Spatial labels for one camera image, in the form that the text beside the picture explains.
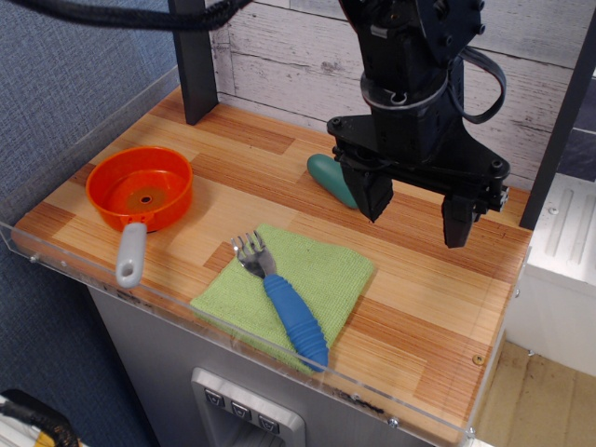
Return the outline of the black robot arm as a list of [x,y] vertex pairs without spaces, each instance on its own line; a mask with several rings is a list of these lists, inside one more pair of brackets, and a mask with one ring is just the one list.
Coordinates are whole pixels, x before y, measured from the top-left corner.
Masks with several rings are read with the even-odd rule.
[[481,1],[344,1],[363,61],[360,89],[367,115],[337,116],[328,131],[345,183],[360,212],[375,221],[394,182],[443,197],[447,247],[467,243],[474,223],[508,200],[509,163],[467,132],[504,104],[485,112],[464,105],[464,66],[472,63],[507,83],[502,69],[473,49],[484,32]]

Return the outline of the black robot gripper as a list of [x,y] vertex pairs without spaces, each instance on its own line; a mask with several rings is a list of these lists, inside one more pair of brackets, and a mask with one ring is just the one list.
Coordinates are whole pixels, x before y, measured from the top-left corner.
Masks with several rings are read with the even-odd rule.
[[466,114],[460,69],[440,71],[415,91],[383,88],[367,76],[361,88],[370,113],[327,124],[360,212],[374,223],[392,199],[392,183],[408,183],[443,195],[444,242],[465,247],[478,214],[500,211],[508,200],[509,163],[465,128],[490,119],[495,108]]

